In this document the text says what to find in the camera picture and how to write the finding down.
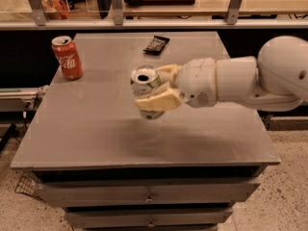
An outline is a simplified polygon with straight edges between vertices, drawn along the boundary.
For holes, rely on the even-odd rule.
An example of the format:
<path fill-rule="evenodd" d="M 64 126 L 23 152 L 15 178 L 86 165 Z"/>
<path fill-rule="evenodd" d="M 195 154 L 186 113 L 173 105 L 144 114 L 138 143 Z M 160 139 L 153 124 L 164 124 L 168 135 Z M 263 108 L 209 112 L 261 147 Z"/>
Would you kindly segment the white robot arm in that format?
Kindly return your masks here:
<path fill-rule="evenodd" d="M 233 102 L 263 111 L 289 111 L 308 100 L 308 41 L 270 39 L 257 57 L 194 59 L 158 67 L 160 86 L 135 98 L 142 111 L 164 112 Z"/>

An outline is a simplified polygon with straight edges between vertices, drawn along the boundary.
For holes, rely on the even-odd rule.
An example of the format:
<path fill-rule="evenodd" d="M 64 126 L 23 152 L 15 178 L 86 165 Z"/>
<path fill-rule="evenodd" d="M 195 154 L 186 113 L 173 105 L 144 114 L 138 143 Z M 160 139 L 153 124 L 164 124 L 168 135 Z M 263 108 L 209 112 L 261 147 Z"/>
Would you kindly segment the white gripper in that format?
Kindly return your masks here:
<path fill-rule="evenodd" d="M 159 66 L 157 72 L 162 85 L 148 94 L 135 98 L 142 111 L 169 111 L 184 102 L 193 108 L 213 107 L 217 104 L 216 61 L 213 58 L 191 60 Z"/>

